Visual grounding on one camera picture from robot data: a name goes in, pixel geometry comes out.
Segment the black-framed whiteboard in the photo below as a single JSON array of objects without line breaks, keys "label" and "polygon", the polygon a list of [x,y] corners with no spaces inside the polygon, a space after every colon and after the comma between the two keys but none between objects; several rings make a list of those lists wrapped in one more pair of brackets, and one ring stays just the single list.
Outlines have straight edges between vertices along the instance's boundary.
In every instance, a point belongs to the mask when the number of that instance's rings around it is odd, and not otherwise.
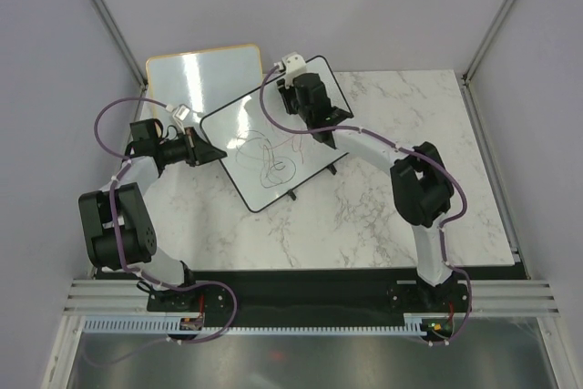
[{"label": "black-framed whiteboard", "polygon": [[261,110],[257,87],[209,113],[199,125],[207,141],[227,154],[220,163],[254,213],[344,157],[309,135],[272,125]]}]

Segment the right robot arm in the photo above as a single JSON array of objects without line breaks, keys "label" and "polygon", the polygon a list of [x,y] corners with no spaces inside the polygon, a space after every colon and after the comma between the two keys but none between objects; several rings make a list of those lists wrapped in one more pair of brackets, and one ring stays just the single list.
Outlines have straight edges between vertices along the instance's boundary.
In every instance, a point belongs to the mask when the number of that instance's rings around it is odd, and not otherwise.
[{"label": "right robot arm", "polygon": [[445,285],[452,276],[446,260],[443,221],[451,208],[454,185],[435,145],[425,142],[402,148],[365,128],[350,127],[353,115],[332,104],[326,86],[315,73],[293,79],[278,79],[276,87],[285,111],[299,117],[302,132],[334,150],[352,154],[373,165],[390,178],[394,206],[411,225],[417,254],[416,289],[418,303],[427,311],[437,311],[450,298]]}]

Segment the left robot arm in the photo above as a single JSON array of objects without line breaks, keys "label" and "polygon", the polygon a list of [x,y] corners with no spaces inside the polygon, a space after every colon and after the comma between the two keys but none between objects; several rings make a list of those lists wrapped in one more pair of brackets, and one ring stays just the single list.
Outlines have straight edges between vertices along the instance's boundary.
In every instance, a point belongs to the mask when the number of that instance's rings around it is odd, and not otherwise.
[{"label": "left robot arm", "polygon": [[173,139],[164,139],[159,128],[154,118],[132,123],[132,140],[119,172],[101,189],[81,195],[78,208],[94,267],[133,274],[166,289],[169,302],[188,311],[199,302],[199,288],[188,265],[158,247],[144,195],[167,166],[202,166],[225,159],[227,153],[192,127]]}]

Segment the yellow-framed whiteboard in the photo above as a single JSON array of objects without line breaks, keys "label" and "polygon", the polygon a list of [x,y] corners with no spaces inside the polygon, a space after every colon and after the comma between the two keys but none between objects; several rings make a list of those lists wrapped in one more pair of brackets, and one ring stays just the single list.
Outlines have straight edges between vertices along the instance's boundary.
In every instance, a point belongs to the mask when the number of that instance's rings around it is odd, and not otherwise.
[{"label": "yellow-framed whiteboard", "polygon": [[189,107],[187,126],[258,87],[261,51],[254,44],[153,56],[146,62],[148,97]]}]

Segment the black stand foot of black board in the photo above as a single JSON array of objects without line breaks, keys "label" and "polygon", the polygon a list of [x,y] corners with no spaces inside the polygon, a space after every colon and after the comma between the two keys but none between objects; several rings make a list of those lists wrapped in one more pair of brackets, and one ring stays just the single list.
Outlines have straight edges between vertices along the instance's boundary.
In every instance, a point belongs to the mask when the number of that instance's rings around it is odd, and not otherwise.
[{"label": "black stand foot of black board", "polygon": [[327,168],[327,169],[328,169],[328,170],[329,170],[329,171],[330,171],[330,172],[331,172],[333,175],[336,175],[336,174],[337,174],[337,168],[336,168],[336,167],[335,167],[333,164],[330,164],[330,165],[328,165],[326,168]]}]

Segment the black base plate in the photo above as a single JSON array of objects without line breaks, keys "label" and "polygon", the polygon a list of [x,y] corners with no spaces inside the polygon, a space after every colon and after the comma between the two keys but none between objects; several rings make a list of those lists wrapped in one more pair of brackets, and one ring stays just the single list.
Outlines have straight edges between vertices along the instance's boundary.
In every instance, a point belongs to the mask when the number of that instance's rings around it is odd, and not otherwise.
[{"label": "black base plate", "polygon": [[413,268],[197,271],[198,288],[157,291],[146,283],[150,312],[201,312],[206,327],[336,328],[398,325],[408,313],[451,315],[468,309],[465,279],[432,288]]}]

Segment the aluminium frame left post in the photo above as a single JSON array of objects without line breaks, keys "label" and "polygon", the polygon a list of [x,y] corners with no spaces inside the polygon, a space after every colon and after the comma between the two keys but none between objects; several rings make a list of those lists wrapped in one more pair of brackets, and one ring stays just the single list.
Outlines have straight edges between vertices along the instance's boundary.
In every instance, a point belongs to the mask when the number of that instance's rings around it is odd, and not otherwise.
[{"label": "aluminium frame left post", "polygon": [[89,0],[89,2],[96,11],[99,20],[106,28],[110,39],[121,55],[134,81],[140,86],[142,90],[145,90],[148,86],[146,75],[142,71],[142,68],[140,67],[136,57],[133,55],[128,45],[127,39],[121,32],[118,23],[116,22],[110,11],[110,8],[107,5],[106,0]]}]

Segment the aluminium frame post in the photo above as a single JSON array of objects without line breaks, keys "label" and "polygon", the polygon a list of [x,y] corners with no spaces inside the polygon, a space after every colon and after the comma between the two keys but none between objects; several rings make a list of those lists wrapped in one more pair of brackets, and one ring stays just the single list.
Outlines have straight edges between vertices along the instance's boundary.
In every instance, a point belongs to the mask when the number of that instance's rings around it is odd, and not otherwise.
[{"label": "aluminium frame post", "polygon": [[497,8],[496,13],[488,26],[486,33],[481,39],[475,53],[473,54],[467,68],[459,76],[461,84],[468,87],[473,77],[476,75],[478,68],[481,66],[491,45],[493,45],[497,35],[501,31],[505,21],[508,19],[518,0],[503,0]]},{"label": "aluminium frame post", "polygon": [[136,57],[133,55],[128,45],[127,39],[121,32],[118,23],[116,22],[110,11],[110,8],[107,5],[106,0],[89,0],[89,2],[96,11],[99,20],[106,28],[110,39],[121,55],[134,81],[140,86],[142,90],[145,90],[148,86],[146,75],[142,71],[142,68],[140,67]]}]

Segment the aluminium frame right post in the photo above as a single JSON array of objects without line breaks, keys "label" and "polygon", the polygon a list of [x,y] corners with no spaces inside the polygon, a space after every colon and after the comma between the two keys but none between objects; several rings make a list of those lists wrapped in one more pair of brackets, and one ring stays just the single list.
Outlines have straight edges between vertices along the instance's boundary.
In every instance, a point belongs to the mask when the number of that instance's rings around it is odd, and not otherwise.
[{"label": "aluminium frame right post", "polygon": [[486,33],[481,39],[475,53],[473,54],[467,68],[459,76],[461,84],[468,87],[473,77],[476,75],[478,68],[481,66],[491,45],[493,45],[497,35],[501,31],[505,21],[508,19],[518,0],[503,0],[497,8],[496,13],[488,26]]}]

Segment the aluminium rail front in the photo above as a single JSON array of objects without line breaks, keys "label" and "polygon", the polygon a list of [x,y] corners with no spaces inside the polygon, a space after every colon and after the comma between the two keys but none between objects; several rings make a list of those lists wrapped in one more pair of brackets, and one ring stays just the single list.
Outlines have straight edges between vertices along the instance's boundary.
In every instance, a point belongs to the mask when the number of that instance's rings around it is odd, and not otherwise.
[{"label": "aluminium rail front", "polygon": [[[536,316],[558,313],[550,285],[543,281],[475,281],[473,315]],[[148,298],[129,280],[74,280],[64,315],[144,315]]]}]

